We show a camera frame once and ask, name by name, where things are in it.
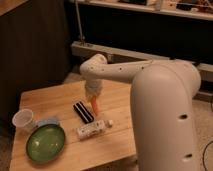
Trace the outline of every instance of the dark wall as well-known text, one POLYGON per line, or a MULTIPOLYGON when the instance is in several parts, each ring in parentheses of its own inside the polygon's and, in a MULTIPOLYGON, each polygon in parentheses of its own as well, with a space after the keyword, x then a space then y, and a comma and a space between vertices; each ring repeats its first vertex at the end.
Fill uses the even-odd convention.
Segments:
MULTIPOLYGON (((67 11, 78 40, 74 4, 67 11)), ((213 21, 82 4, 80 14, 86 42, 213 64, 213 21)))
POLYGON ((61 0, 31 0, 0 16, 0 125, 11 125, 21 92, 61 83, 69 45, 61 0))

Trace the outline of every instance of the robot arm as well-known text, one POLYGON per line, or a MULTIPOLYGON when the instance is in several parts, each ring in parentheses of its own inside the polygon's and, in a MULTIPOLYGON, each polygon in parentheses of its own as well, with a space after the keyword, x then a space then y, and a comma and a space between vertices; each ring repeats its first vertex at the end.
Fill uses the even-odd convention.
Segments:
POLYGON ((197 69, 184 61, 107 64, 97 54, 81 65, 90 98, 101 80, 131 83, 131 115, 142 171, 198 171, 192 97, 200 87, 197 69))

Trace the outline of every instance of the green bowl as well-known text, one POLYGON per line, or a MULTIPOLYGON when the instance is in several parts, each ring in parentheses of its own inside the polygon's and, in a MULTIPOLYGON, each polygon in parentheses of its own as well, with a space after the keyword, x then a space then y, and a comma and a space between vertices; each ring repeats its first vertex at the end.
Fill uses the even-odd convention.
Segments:
POLYGON ((56 124, 47 124, 32 133, 26 144, 26 152, 33 162, 43 164, 55 159, 64 143, 64 130, 56 124))

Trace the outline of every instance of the white cup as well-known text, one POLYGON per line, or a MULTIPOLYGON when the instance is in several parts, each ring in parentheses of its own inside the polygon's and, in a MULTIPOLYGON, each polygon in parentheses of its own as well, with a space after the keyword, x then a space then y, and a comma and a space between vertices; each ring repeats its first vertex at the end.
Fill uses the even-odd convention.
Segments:
POLYGON ((12 123, 17 128, 27 132, 31 132, 37 127, 37 124, 33 119, 33 111, 30 109, 22 109, 18 111, 13 116, 12 123))

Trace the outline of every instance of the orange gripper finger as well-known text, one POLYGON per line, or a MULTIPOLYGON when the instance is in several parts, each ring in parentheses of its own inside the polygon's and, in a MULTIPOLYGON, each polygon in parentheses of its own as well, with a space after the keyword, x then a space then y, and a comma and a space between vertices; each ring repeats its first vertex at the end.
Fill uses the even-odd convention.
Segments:
POLYGON ((93 112, 97 116, 98 115, 98 105, 97 105, 97 102, 96 102, 96 97, 92 97, 91 105, 92 105, 93 112))

